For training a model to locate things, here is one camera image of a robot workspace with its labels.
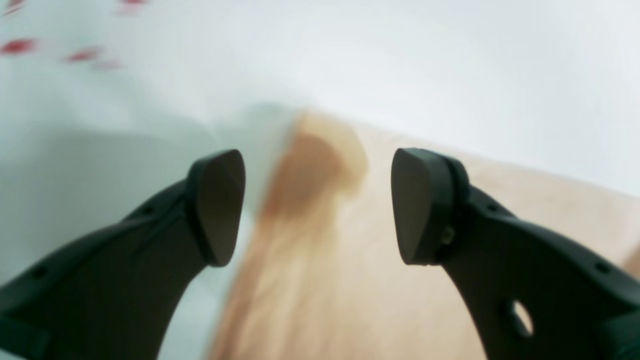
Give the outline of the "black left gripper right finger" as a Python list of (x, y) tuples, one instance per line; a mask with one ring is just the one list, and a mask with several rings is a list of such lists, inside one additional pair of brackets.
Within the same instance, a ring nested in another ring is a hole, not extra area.
[(391, 201), (400, 257), (440, 266), (489, 360), (637, 360), (639, 282), (564, 235), (517, 218), (455, 158), (398, 148)]

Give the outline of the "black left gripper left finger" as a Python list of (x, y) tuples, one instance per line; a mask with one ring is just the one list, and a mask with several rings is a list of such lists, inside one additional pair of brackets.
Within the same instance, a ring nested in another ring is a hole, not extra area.
[(1, 349), (24, 360), (155, 360), (189, 284), (229, 264), (242, 153), (203, 157), (122, 221), (44, 257), (1, 288)]

